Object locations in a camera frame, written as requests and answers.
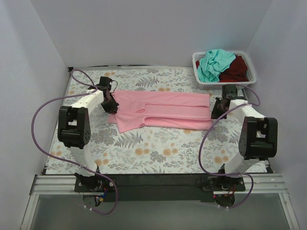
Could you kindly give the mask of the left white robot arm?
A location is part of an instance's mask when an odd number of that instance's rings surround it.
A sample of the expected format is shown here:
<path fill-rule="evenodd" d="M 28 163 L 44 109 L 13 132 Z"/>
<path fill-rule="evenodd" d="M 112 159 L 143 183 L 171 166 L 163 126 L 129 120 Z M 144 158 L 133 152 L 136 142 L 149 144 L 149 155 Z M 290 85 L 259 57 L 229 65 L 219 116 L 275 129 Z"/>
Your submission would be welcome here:
<path fill-rule="evenodd" d="M 89 87 L 88 94 L 77 102 L 59 109 L 58 140 L 73 155 L 80 165 L 78 174 L 87 176 L 85 185 L 96 192 L 102 186 L 102 180 L 93 172 L 98 166 L 92 159 L 89 142 L 91 139 L 90 114 L 98 106 L 102 106 L 108 114 L 116 114 L 119 104 L 111 94 L 114 81 L 109 77 L 101 77 L 94 87 Z"/>

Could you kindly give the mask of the pink t shirt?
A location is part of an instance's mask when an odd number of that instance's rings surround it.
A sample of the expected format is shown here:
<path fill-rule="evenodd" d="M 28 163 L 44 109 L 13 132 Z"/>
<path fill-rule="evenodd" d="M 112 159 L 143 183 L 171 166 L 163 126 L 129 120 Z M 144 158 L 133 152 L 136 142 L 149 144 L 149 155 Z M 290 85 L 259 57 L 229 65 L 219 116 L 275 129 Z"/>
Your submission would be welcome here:
<path fill-rule="evenodd" d="M 119 133 L 141 127 L 207 130 L 212 125 L 209 94 L 116 91 L 118 111 L 108 118 Z"/>

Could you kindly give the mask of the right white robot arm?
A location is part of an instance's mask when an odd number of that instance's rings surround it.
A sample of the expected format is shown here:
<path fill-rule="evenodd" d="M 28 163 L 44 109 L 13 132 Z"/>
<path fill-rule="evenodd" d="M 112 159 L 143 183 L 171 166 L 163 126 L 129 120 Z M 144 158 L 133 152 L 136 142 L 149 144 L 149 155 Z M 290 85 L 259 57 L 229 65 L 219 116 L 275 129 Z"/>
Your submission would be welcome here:
<path fill-rule="evenodd" d="M 228 111 L 242 123 L 242 129 L 238 153 L 218 171 L 223 174 L 217 178 L 218 187 L 225 191 L 235 184 L 234 178 L 241 177 L 251 166 L 273 158 L 278 140 L 278 121 L 257 112 L 232 84 L 222 87 L 222 97 L 216 98 L 211 119 L 225 119 Z"/>

